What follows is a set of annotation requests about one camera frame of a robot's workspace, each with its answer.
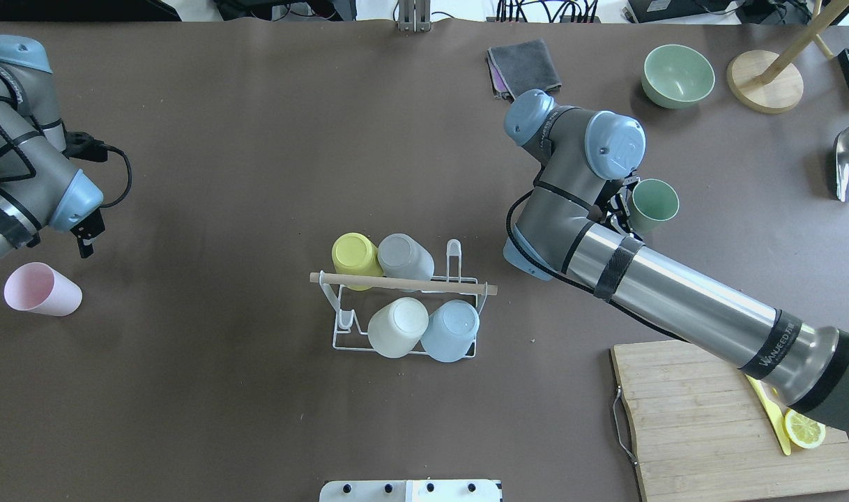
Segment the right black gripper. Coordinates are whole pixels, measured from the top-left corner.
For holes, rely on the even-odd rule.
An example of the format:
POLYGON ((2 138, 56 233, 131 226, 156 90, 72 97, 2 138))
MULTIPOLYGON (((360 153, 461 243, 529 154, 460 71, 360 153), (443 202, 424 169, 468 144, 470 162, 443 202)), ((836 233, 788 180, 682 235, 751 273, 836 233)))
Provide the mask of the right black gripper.
POLYGON ((621 180, 605 182, 601 190, 601 226, 620 234, 637 234, 632 228, 628 196, 639 182, 637 172, 621 180))

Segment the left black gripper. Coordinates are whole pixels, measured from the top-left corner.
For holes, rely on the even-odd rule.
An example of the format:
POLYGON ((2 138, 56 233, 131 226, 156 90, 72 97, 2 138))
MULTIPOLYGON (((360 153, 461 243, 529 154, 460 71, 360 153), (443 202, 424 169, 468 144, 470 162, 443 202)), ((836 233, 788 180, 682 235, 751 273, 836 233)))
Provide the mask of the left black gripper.
POLYGON ((82 259, 93 255, 93 242, 105 231, 102 209, 97 208, 86 218, 72 227, 72 234, 77 238, 78 254, 82 259))

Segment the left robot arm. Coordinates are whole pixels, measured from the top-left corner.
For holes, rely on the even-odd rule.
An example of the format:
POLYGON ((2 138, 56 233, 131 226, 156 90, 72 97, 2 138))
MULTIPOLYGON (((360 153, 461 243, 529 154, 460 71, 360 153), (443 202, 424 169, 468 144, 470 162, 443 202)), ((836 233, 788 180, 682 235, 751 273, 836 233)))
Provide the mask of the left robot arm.
POLYGON ((75 160, 122 151, 67 130, 52 75, 40 42, 0 34, 0 260, 38 245, 44 228, 72 233, 87 258, 104 231, 102 190, 75 160))

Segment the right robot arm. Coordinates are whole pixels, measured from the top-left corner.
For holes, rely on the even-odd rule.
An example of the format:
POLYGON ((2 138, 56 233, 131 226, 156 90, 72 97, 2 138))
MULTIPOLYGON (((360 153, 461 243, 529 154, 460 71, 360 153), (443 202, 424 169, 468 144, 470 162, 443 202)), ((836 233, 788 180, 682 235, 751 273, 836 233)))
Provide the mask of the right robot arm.
POLYGON ((798 413, 849 432, 849 333, 810 327, 589 218, 603 188, 641 163, 638 121, 561 106, 533 89, 514 99, 504 128, 540 162, 522 213, 507 224, 508 263, 568 280, 768 383, 798 413))

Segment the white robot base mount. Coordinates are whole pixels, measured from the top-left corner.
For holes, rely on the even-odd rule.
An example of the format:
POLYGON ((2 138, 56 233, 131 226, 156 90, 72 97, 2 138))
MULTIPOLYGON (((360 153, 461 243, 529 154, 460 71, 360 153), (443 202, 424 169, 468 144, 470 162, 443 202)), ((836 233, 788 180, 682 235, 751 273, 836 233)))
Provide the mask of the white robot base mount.
POLYGON ((333 480, 320 490, 319 501, 502 501, 499 480, 333 480))

